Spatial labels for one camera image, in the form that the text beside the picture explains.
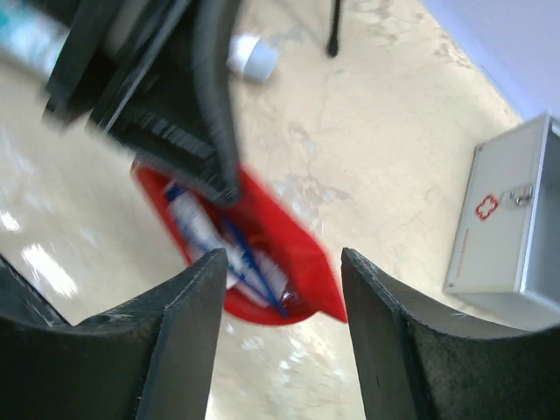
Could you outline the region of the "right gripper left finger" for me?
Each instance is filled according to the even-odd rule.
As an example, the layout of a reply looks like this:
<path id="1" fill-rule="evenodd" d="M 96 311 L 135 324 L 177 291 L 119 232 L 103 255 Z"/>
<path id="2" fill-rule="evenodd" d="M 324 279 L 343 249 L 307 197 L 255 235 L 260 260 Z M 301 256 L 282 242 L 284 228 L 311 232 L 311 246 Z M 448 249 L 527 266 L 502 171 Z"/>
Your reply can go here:
<path id="1" fill-rule="evenodd" d="M 215 250 L 73 326 L 2 262 L 2 418 L 203 418 L 225 279 Z"/>

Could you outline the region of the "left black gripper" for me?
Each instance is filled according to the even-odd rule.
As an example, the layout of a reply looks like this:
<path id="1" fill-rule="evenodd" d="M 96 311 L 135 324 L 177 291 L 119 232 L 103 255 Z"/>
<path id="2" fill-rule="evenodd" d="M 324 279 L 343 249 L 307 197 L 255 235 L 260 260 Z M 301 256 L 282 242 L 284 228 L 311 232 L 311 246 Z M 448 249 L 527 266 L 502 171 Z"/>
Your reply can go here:
<path id="1" fill-rule="evenodd" d="M 42 2 L 69 31 L 45 86 L 46 112 L 64 124 L 88 114 L 146 164 L 233 206 L 242 189 L 227 61 L 241 4 Z"/>

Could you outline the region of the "red first aid pouch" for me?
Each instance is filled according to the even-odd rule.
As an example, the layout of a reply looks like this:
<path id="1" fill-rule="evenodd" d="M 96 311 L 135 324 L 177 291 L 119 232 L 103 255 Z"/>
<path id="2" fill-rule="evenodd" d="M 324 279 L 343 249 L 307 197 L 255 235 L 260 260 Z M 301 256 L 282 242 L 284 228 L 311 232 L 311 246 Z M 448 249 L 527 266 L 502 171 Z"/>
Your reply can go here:
<path id="1" fill-rule="evenodd" d="M 344 298 L 324 249 L 250 171 L 240 166 L 239 175 L 243 195 L 237 204 L 220 208 L 206 199 L 201 199 L 201 204 L 214 223 L 221 222 L 221 216 L 226 215 L 252 246 L 268 252 L 287 275 L 299 300 L 288 305 L 284 316 L 271 307 L 258 306 L 232 289 L 226 292 L 224 310 L 261 326 L 292 325 L 317 312 L 346 323 Z"/>

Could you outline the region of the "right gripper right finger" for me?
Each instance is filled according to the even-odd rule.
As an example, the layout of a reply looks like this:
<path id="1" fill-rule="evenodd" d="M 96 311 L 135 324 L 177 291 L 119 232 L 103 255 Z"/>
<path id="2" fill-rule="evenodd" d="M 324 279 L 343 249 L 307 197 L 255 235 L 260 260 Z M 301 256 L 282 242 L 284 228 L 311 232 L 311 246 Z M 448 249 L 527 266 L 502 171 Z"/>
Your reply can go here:
<path id="1" fill-rule="evenodd" d="M 351 248 L 341 275 L 369 419 L 556 419 L 559 330 L 457 311 Z"/>

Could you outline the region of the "blue plastic tweezers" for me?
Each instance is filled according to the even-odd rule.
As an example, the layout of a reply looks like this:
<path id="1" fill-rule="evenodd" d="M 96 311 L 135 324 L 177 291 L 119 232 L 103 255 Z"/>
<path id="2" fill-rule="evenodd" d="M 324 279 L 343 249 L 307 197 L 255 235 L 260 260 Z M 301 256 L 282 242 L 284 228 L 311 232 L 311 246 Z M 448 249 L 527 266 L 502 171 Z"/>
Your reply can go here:
<path id="1" fill-rule="evenodd" d="M 248 237 L 231 220 L 226 217 L 222 220 L 226 238 L 233 242 L 234 257 L 241 260 L 239 268 L 232 265 L 235 275 L 246 289 L 252 290 L 253 294 L 267 302 L 267 306 L 274 307 L 286 318 L 288 312 L 284 295 L 288 289 L 287 276 L 264 251 L 251 245 Z"/>

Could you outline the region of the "grey compartment tray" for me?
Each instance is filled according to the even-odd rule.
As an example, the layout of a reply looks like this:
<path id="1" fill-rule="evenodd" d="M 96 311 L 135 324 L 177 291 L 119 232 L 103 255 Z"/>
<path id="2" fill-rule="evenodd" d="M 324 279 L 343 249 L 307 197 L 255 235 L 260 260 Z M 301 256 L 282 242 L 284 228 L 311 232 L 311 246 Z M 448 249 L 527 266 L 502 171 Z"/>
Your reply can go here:
<path id="1" fill-rule="evenodd" d="M 47 81 L 70 30 L 25 1 L 1 2 L 1 54 Z"/>

